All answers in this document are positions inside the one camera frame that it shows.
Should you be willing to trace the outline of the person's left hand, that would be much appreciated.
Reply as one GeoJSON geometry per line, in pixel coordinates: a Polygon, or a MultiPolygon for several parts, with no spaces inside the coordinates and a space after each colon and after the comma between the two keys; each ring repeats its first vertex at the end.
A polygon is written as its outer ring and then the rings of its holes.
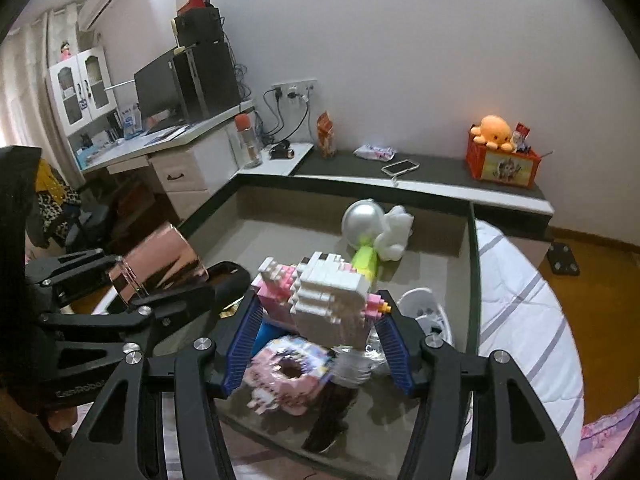
{"type": "Polygon", "coordinates": [[[23,410],[2,389],[1,478],[54,479],[77,421],[77,408],[38,416],[23,410]]]}

